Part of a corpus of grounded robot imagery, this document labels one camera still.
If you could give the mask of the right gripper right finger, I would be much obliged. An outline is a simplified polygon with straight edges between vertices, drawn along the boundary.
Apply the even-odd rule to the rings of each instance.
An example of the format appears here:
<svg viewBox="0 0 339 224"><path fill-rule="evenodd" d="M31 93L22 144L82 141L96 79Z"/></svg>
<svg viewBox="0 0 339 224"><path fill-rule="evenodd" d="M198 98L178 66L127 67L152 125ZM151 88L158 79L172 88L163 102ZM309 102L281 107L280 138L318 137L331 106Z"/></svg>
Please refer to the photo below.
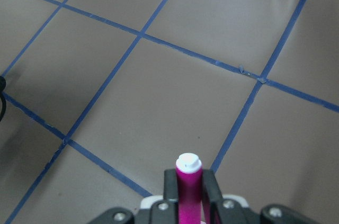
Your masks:
<svg viewBox="0 0 339 224"><path fill-rule="evenodd" d="M216 202L221 199L222 192L219 188L213 170L204 169L202 174L202 201Z"/></svg>

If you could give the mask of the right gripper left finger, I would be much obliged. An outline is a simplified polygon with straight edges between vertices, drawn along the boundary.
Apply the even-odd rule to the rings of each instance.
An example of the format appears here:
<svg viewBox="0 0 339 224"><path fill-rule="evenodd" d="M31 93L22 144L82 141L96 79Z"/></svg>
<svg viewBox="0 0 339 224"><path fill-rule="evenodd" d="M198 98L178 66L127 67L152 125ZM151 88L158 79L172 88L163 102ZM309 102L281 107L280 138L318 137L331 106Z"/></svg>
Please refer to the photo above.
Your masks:
<svg viewBox="0 0 339 224"><path fill-rule="evenodd" d="M164 171L163 198L168 202L179 202L176 169L167 169Z"/></svg>

